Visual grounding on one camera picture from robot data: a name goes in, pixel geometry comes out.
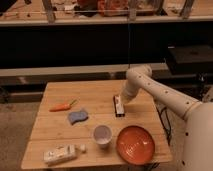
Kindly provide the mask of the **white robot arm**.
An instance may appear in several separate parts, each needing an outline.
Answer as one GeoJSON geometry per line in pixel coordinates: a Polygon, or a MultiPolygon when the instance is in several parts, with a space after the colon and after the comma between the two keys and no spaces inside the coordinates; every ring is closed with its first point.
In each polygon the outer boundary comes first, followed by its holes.
{"type": "Polygon", "coordinates": [[[144,89],[186,122],[181,171],[213,171],[213,102],[202,102],[151,78],[149,65],[126,72],[123,103],[144,89]]]}

